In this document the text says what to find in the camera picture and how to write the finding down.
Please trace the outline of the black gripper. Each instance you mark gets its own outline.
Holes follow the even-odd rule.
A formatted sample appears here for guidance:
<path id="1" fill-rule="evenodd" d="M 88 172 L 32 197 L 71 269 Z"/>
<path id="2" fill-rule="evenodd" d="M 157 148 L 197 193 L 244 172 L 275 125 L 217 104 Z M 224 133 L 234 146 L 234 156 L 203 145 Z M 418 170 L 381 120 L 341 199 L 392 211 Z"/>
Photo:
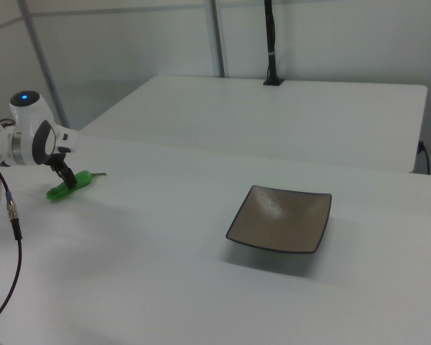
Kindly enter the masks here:
<path id="1" fill-rule="evenodd" d="M 65 164 L 65 153 L 57 153 L 50 156 L 47 165 L 58 173 L 62 181 L 66 184 L 68 189 L 74 189 L 76 186 L 76 177 L 73 171 Z"/>

